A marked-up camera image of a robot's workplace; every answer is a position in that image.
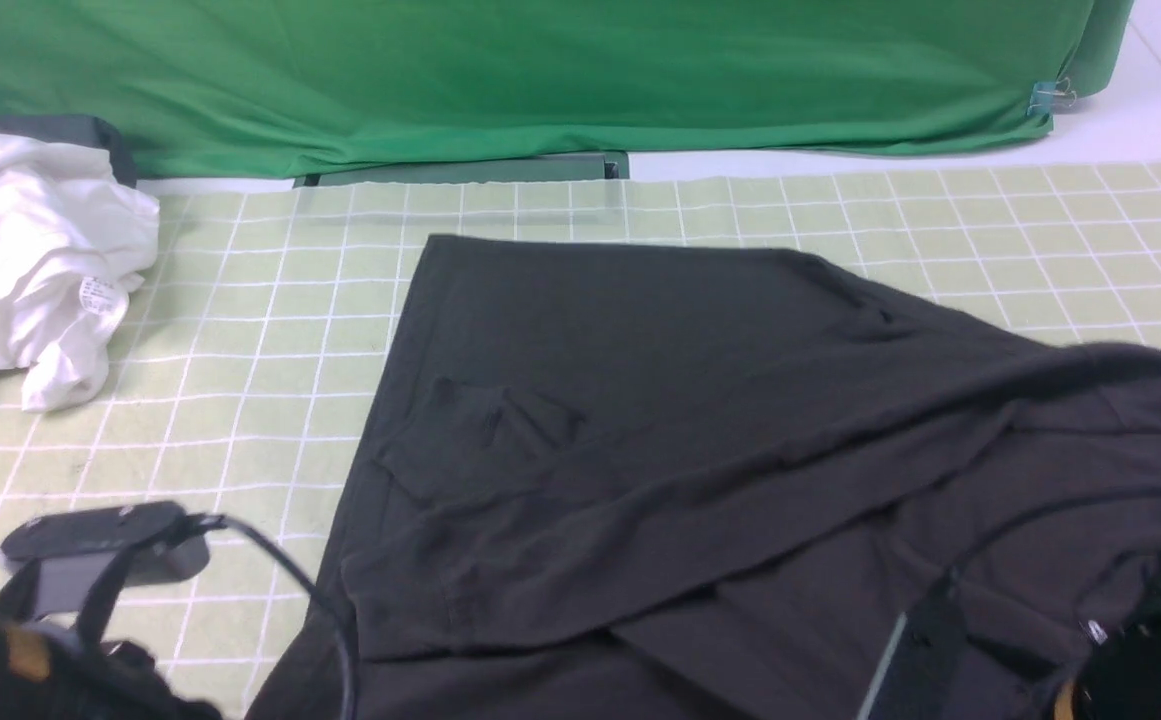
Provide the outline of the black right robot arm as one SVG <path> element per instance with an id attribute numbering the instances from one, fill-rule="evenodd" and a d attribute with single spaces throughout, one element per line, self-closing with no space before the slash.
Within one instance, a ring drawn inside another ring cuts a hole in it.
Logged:
<path id="1" fill-rule="evenodd" d="M 1122 489 L 1016 514 L 961 550 L 899 615 L 858 711 L 860 719 L 1161 719 L 1161 550 L 1142 593 L 1115 628 L 1089 622 L 1089 651 L 1048 664 L 1021 647 L 969 633 L 959 593 L 993 543 L 1029 524 L 1161 489 Z"/>

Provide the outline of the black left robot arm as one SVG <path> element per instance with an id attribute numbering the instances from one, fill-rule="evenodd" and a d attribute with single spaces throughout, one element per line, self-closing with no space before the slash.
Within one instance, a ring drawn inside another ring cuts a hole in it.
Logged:
<path id="1" fill-rule="evenodd" d="M 140 646 L 87 646 L 51 622 L 0 618 L 0 719 L 219 719 L 176 696 Z"/>

